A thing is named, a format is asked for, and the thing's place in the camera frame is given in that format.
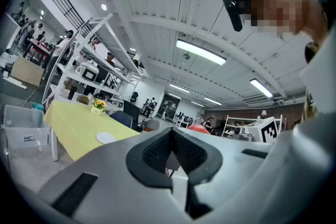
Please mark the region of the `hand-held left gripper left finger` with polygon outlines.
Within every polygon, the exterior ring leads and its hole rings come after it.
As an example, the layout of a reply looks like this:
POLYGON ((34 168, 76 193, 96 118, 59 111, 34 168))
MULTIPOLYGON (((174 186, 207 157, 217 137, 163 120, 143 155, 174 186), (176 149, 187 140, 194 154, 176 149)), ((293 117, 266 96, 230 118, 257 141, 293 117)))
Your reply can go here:
POLYGON ((80 224, 190 224, 169 189, 148 188, 128 171, 126 155, 135 145, 158 134, 153 131, 102 145, 52 177, 38 192, 47 204, 56 201, 80 178, 95 179, 71 214, 80 224))

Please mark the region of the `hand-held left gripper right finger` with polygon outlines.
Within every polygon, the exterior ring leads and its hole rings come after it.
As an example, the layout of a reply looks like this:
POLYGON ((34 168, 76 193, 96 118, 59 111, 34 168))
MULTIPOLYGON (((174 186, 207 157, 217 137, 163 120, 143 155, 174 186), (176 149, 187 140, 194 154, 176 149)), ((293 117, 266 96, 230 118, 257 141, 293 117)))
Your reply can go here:
POLYGON ((221 167, 210 180, 186 187, 184 206, 194 210, 198 219, 261 219, 266 208, 269 183, 259 170, 272 145, 222 138, 188 129, 173 128, 177 136, 185 135, 216 149, 222 157, 221 167))

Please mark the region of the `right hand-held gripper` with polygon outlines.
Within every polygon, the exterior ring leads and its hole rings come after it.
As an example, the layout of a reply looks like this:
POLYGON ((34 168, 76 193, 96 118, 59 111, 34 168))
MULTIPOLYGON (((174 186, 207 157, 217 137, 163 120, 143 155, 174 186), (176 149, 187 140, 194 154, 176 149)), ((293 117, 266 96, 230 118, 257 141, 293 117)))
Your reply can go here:
POLYGON ((274 117, 235 128, 235 138, 252 142, 273 143, 278 135, 274 117))

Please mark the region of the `white plate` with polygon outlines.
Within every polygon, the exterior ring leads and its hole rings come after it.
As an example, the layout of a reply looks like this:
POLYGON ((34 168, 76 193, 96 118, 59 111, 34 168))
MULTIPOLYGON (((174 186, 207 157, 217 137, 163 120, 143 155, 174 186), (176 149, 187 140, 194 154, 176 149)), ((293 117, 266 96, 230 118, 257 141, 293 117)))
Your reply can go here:
POLYGON ((97 133, 96 139, 102 144, 109 144, 117 141, 113 135, 106 132, 97 133))

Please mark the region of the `small white shelf rack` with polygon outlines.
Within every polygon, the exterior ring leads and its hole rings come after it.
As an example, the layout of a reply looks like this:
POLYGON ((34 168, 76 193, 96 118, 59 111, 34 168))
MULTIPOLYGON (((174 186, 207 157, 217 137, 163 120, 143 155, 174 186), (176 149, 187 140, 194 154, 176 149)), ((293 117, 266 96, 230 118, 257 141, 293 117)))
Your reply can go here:
MULTIPOLYGON (((224 136, 224 134, 226 134, 227 137, 236 139, 235 138, 235 128, 248 125, 250 123, 258 121, 259 119, 262 119, 262 118, 258 116, 257 119, 245 119, 245 118, 232 118, 232 117, 227 116, 225 127, 222 133, 222 137, 224 136)), ((282 131, 286 129, 286 120, 287 119, 283 118, 282 115, 279 119, 275 119, 276 126, 278 129, 278 134, 280 134, 282 131)))

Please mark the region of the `long ceiling light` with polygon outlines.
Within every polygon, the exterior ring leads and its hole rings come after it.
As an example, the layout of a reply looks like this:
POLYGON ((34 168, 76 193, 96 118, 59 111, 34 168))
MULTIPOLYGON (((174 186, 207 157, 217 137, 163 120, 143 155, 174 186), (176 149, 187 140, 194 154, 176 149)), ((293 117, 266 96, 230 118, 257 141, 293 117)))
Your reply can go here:
POLYGON ((223 65, 226 63, 226 58, 218 55, 218 54, 215 54, 214 52, 211 52, 203 47, 200 47, 198 45, 194 45, 190 42, 187 42, 187 41, 183 41, 181 39, 178 39, 176 41, 176 47, 177 48, 180 48, 180 49, 183 49, 183 50, 186 50, 188 52, 191 52, 193 54, 196 54, 198 56, 201 56, 205 59, 208 59, 218 65, 223 65))
POLYGON ((266 97, 268 97, 268 98, 273 97, 273 94, 262 83, 260 83, 257 79, 250 80, 250 83, 254 87, 256 87, 260 92, 262 92, 266 97))

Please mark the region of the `yellow-green tablecloth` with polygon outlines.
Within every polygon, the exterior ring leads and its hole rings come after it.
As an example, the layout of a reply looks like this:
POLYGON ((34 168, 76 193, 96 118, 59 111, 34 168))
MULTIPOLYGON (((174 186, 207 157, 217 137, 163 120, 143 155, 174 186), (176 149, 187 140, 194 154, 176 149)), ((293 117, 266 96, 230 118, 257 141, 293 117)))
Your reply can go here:
POLYGON ((98 133, 109 133, 118 141, 139 135, 106 114, 93 114, 89 106, 80 103, 52 101, 44 121, 73 161, 102 145, 98 133))

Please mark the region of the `white table leg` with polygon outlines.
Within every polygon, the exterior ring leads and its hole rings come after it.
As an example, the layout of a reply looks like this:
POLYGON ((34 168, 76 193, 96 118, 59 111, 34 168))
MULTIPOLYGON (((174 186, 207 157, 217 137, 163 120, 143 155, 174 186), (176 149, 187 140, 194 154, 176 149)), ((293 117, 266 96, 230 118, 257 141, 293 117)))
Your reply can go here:
POLYGON ((51 139, 52 158, 53 158, 54 162, 57 162, 58 161, 57 135, 56 135, 53 128, 51 128, 50 139, 51 139))

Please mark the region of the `blue chair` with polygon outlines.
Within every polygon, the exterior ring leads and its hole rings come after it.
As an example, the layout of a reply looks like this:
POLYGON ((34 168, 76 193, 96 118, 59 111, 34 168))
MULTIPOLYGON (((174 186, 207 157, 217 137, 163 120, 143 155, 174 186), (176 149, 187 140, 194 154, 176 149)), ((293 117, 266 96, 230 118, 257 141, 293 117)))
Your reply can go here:
POLYGON ((127 113, 123 111, 116 111, 110 115, 110 117, 119 123, 123 124, 126 127, 131 128, 132 127, 132 116, 128 115, 127 113))

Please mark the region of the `sunflowers in white pot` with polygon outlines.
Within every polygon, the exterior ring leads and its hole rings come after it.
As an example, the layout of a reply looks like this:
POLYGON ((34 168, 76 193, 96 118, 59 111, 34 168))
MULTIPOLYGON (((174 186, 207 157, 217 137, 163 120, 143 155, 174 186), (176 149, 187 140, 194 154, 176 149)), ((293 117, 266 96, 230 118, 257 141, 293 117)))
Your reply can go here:
POLYGON ((106 107, 106 103, 102 100, 96 99, 92 105, 91 113, 95 115, 101 115, 102 113, 105 114, 108 112, 106 107))

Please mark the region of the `clear plastic storage bin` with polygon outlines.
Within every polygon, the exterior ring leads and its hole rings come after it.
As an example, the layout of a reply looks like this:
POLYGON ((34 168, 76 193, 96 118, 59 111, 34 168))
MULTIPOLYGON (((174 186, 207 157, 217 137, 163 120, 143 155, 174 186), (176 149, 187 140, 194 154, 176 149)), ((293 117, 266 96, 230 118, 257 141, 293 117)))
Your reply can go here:
POLYGON ((3 126, 12 150, 48 144, 49 126, 43 111, 6 105, 3 126))

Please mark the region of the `white boxy appliance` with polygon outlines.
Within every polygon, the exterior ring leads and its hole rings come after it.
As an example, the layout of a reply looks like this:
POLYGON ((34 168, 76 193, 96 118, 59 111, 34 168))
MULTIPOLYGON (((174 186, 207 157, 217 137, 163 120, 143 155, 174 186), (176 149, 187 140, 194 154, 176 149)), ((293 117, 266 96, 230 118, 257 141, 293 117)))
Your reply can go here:
POLYGON ((99 69, 91 63, 83 62, 75 69, 75 73, 86 80, 94 82, 99 74, 99 69))

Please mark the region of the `brown cardboard board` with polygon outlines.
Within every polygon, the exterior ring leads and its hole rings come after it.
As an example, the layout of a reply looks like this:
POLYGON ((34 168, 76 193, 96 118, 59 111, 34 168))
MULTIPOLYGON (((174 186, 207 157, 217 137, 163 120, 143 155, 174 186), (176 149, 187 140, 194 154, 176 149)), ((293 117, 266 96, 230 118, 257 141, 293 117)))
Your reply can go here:
POLYGON ((44 69, 31 61, 18 56, 14 61, 11 77, 34 86, 40 86, 44 69))

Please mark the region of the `white metal shelf rack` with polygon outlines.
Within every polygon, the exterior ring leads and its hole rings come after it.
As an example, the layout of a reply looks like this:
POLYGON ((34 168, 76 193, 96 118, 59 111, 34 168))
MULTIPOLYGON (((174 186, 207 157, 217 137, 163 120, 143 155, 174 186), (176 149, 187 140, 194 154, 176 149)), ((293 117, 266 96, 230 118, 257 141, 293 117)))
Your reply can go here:
POLYGON ((76 80, 80 83, 83 83, 87 86, 94 87, 97 90, 109 92, 112 95, 118 96, 121 100, 130 101, 131 98, 127 97, 125 94, 119 92, 118 90, 114 90, 107 86, 104 86, 103 83, 97 83, 93 80, 89 80, 84 78, 76 71, 71 71, 71 66, 75 61, 76 57, 82 52, 86 55, 90 60, 95 62, 97 65, 101 66, 104 70, 108 72, 109 76, 118 78, 121 82, 125 82, 134 86, 135 84, 127 77, 125 77, 120 71, 114 68, 112 65, 105 61, 104 57, 98 54, 92 46, 92 37, 97 37, 102 44, 106 47, 109 53, 113 54, 117 61, 121 63, 127 71, 132 71, 137 74, 140 74, 139 69, 134 64, 133 60, 128 55, 127 51, 123 47, 122 43, 112 30, 109 20, 113 17, 112 14, 109 14, 106 17, 100 18, 91 18, 83 23, 78 30, 73 34, 71 39, 67 42, 67 44, 63 47, 60 52, 52 70, 50 76, 46 82, 46 88, 43 95, 42 104, 45 104, 52 96, 59 96, 61 90, 64 88, 64 80, 69 78, 76 80), (62 59, 64 53, 66 52, 69 46, 74 46, 74 52, 69 59, 66 66, 60 65, 59 62, 62 59), (51 94, 48 94, 48 89, 50 88, 50 83, 52 81, 52 77, 57 68, 60 68, 62 71, 62 76, 60 81, 54 91, 51 94))

